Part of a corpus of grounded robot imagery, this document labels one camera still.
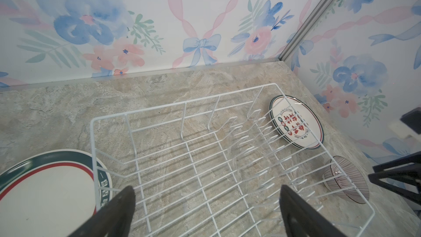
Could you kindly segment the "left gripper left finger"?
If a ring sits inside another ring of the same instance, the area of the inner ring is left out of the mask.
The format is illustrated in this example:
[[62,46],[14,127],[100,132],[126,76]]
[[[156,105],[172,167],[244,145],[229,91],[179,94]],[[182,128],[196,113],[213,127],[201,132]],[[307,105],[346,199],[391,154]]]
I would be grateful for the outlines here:
[[135,208],[134,189],[127,186],[70,237],[127,237]]

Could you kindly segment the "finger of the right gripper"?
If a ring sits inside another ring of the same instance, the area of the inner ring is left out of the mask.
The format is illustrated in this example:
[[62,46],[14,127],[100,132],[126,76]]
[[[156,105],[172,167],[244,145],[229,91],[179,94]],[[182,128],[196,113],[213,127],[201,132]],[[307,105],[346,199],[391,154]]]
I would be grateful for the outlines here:
[[392,161],[388,161],[388,162],[376,165],[376,166],[373,167],[373,170],[375,172],[380,172],[380,171],[385,171],[387,169],[400,167],[400,166],[410,164],[410,163],[416,163],[416,164],[421,163],[421,152],[420,151],[417,152],[417,153],[413,153],[411,155],[404,156],[404,157],[396,159],[396,160],[392,160]]
[[416,172],[382,171],[368,175],[371,183],[421,204],[421,179]]

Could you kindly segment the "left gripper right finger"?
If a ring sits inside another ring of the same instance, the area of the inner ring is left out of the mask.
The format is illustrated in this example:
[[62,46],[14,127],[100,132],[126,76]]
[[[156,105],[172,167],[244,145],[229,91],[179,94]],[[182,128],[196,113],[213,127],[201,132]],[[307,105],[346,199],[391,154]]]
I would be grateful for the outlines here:
[[288,237],[345,237],[288,185],[281,187],[279,203]]

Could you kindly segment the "striped ceramic bowl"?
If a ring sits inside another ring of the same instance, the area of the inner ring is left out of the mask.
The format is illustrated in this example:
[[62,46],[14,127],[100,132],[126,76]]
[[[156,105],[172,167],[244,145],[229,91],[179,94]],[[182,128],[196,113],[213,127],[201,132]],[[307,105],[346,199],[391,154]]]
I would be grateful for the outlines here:
[[322,173],[323,184],[334,195],[357,204],[369,201],[369,188],[362,173],[348,159],[333,156]]

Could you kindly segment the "white plate green red rim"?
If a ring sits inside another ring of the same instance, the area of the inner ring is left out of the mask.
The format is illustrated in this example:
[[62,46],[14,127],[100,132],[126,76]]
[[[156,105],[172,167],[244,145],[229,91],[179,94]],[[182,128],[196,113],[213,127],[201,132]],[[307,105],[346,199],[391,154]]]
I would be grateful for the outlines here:
[[61,149],[32,156],[1,173],[1,236],[66,237],[107,204],[94,192],[90,153]]

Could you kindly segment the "white plate front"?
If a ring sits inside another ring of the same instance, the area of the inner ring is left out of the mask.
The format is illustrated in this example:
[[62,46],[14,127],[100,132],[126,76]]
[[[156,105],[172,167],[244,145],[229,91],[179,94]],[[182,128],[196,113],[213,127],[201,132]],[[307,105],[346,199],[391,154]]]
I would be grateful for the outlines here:
[[321,147],[324,130],[316,114],[302,101],[278,95],[269,104],[270,119],[280,136],[298,149]]

